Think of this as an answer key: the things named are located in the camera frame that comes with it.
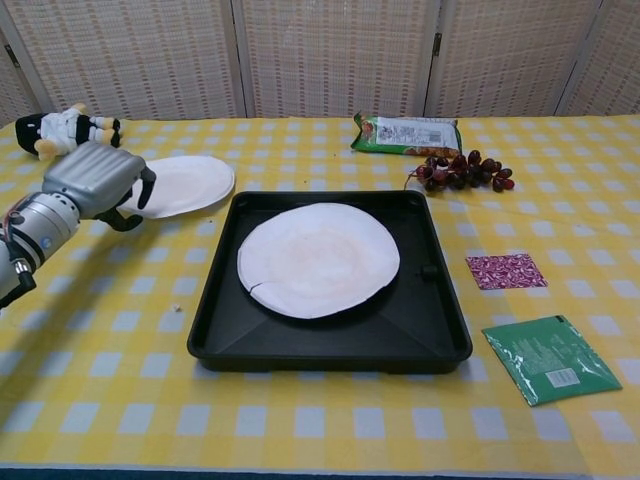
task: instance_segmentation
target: stuffed toy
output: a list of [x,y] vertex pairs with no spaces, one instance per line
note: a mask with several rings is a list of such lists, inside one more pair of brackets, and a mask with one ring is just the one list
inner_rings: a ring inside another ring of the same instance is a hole
[[76,103],[62,113],[37,113],[16,121],[18,144],[40,160],[66,155],[84,142],[120,146],[120,121],[89,117],[87,107]]

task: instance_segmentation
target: green snack bag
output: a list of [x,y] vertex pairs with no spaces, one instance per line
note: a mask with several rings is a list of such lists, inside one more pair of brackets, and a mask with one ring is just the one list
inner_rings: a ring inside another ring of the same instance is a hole
[[351,148],[361,152],[454,158],[462,153],[458,121],[451,118],[353,117],[360,133]]
[[485,328],[482,333],[532,407],[622,388],[562,315]]

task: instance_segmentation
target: white paper plate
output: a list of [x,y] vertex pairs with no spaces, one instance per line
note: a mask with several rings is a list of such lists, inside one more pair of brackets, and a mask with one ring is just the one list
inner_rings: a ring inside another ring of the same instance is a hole
[[238,275],[251,296],[303,319],[364,302],[399,266],[389,231],[368,213],[338,203],[281,213],[256,227],[238,251]]
[[146,218],[163,218],[207,207],[226,197],[235,183],[233,169],[214,157],[181,156],[147,162],[156,175],[149,203],[138,210],[142,182],[133,197],[118,208]]

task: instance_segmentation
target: wall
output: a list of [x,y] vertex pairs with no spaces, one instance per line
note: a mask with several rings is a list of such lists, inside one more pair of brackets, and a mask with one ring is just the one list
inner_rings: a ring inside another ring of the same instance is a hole
[[639,109],[636,0],[59,5],[0,0],[21,65],[0,52],[0,125],[77,101],[130,119]]

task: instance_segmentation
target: tablecloth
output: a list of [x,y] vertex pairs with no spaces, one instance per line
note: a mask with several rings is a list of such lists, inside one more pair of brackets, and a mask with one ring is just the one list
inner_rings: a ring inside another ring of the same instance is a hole
[[[640,478],[640,117],[459,127],[517,186],[428,198],[474,343],[455,373],[204,370],[185,344],[229,202],[126,234],[86,221],[0,316],[0,462]],[[236,192],[402,188],[419,160],[355,153],[355,133],[350,119],[131,121],[122,148],[216,156]],[[3,211],[47,166],[0,130]],[[477,288],[465,256],[520,251],[548,288]],[[622,391],[526,405],[481,329],[554,314]]]

